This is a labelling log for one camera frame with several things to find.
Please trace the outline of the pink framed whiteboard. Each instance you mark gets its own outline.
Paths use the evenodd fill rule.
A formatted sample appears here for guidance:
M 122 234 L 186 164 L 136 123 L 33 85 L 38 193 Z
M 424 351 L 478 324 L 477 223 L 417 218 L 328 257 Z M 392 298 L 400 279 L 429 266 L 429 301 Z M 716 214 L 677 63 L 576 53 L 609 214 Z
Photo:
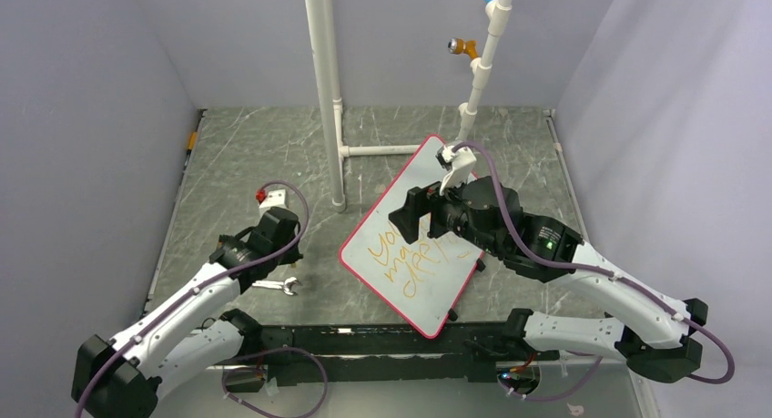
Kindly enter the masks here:
M 449 320 L 482 251 L 451 233 L 428 238 L 427 215 L 409 244 L 388 215 L 402 207 L 409 189 L 444 177 L 436 158 L 443 145 L 436 134 L 423 140 L 339 250 L 341 265 L 427 339 Z

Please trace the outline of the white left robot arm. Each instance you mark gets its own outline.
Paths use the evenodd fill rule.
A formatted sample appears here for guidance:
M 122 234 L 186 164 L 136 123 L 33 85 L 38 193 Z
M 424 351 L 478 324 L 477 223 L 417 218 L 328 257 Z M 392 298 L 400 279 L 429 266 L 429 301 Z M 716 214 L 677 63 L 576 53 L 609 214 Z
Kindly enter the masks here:
M 71 388 L 76 416 L 149 417 L 180 385 L 217 362 L 254 361 L 260 325 L 241 311 L 201 325 L 278 266 L 301 259 L 308 222 L 282 207 L 218 247 L 194 277 L 152 312 L 114 336 L 93 335 L 79 347 Z

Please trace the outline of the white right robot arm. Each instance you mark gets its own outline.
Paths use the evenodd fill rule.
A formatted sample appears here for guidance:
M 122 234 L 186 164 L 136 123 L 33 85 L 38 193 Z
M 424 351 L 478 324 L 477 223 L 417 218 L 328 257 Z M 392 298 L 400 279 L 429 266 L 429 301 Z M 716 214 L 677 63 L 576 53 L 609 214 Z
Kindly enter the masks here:
M 701 366 L 703 347 L 692 335 L 706 323 L 703 301 L 651 290 L 561 221 L 524 211 L 518 193 L 491 177 L 445 192 L 439 183 L 409 189 L 388 218 L 408 243 L 451 233 L 517 275 L 564 287 L 604 311 L 602 318 L 582 319 L 511 310 L 500 341 L 514 359 L 559 350 L 594 354 L 665 383 L 692 377 Z

